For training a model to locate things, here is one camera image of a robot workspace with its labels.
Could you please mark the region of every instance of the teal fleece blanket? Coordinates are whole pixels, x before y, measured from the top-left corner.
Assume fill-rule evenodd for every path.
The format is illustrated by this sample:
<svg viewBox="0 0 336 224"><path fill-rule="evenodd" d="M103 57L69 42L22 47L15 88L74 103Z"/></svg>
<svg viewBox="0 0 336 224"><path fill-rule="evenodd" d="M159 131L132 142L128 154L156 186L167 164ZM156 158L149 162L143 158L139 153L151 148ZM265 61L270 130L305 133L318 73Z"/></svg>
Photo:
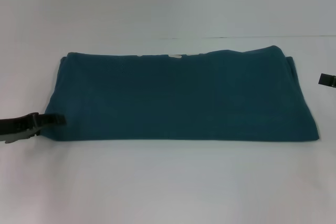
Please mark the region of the teal fleece blanket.
<svg viewBox="0 0 336 224"><path fill-rule="evenodd" d="M71 52L45 113L66 117L41 131L57 141L319 138L294 61L276 46L179 58Z"/></svg>

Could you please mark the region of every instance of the white surface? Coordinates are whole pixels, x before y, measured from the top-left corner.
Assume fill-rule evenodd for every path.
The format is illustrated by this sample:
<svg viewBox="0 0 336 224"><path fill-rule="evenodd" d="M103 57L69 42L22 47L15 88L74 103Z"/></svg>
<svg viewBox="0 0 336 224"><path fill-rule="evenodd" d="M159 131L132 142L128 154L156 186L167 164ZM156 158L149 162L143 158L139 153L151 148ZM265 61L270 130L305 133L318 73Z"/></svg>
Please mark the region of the white surface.
<svg viewBox="0 0 336 224"><path fill-rule="evenodd" d="M0 0L0 118L43 112L59 60L279 46L321 141L0 144L0 223L336 222L333 0ZM266 38L209 38L248 36Z"/></svg>

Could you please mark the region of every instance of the teal fabric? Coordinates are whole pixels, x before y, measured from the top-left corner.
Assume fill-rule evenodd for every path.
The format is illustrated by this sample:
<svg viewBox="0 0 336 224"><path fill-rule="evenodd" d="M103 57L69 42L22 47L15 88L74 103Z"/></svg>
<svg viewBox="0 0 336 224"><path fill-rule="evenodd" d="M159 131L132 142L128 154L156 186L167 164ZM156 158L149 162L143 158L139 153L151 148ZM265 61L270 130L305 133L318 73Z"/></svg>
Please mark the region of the teal fabric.
<svg viewBox="0 0 336 224"><path fill-rule="evenodd" d="M45 113L66 117L41 132L58 141L319 138L293 59L276 46L180 59L71 52Z"/></svg>

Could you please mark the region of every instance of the folded towel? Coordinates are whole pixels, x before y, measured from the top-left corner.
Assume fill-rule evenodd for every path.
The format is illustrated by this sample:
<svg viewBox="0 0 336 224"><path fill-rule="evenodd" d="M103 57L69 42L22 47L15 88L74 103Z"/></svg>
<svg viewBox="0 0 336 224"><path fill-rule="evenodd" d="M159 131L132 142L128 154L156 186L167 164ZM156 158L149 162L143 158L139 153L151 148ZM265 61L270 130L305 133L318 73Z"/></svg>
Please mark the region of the folded towel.
<svg viewBox="0 0 336 224"><path fill-rule="evenodd" d="M281 49L199 55L63 57L45 113L57 141L313 141L315 121Z"/></svg>

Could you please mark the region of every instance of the folded fabric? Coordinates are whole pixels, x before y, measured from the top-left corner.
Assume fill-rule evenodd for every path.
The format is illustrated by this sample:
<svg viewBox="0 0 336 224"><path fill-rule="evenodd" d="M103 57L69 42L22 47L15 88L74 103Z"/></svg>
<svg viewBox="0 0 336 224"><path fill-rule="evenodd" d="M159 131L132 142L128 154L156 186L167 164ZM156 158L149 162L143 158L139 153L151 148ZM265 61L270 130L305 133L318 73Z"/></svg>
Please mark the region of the folded fabric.
<svg viewBox="0 0 336 224"><path fill-rule="evenodd" d="M41 132L57 141L319 138L293 59L276 46L181 57L71 52L45 113L66 117L67 126Z"/></svg>

